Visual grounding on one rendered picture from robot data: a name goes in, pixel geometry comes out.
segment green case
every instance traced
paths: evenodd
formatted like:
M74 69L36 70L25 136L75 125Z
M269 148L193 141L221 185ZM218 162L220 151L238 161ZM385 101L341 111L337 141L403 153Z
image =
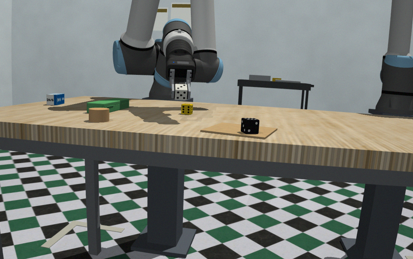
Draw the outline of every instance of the green case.
M87 113L89 113L90 108L109 108L111 113L120 109L120 102L113 100L87 102Z
M111 98L106 101L120 101L120 110L129 108L129 99L128 98Z

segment blue joint cap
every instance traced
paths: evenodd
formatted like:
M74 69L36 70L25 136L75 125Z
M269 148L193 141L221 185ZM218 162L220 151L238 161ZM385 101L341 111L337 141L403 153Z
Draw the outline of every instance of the blue joint cap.
M222 63L222 59L219 59L219 67L217 68L216 75L214 75L213 79L208 83L215 83L219 81L219 79L221 79L222 77L222 71L224 71L224 64Z
M162 86L166 87L166 88L170 88L170 81L164 79L159 73L157 73L157 69L155 69L155 73L153 74L153 78L155 79L155 81L157 81L157 83L161 84Z
M126 75L126 66L125 60L123 59L123 53L121 52L121 47L119 41L114 41L114 49L113 49L113 59L114 59L114 68L115 71L119 74Z
M410 68L413 67L413 57L412 56L398 56L398 55L387 55L385 56L385 61L387 65Z
M165 23L165 26L166 26L168 23L174 22L174 21L183 22L183 23L187 24L187 25L189 26L189 28L190 28L190 25L189 25L186 21L184 21L183 19L179 19L179 18L175 18L175 19L171 19L171 20L167 21L167 23Z

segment brown cylinder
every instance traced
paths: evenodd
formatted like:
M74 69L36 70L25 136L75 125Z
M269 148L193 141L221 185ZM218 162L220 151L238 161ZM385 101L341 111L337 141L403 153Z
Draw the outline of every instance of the brown cylinder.
M109 108L89 108L89 122L107 122L109 121Z

